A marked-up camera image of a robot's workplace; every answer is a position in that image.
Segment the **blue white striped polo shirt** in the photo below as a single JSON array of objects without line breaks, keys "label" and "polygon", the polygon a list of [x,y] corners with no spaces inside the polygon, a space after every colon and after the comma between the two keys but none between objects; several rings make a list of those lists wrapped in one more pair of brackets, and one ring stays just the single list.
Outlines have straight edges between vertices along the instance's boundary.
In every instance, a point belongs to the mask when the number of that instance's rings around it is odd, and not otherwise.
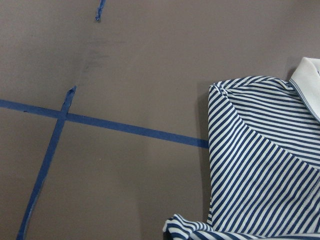
[{"label": "blue white striped polo shirt", "polygon": [[173,240],[320,237],[320,61],[288,81],[247,76],[208,91],[210,204],[206,222],[179,214]]}]

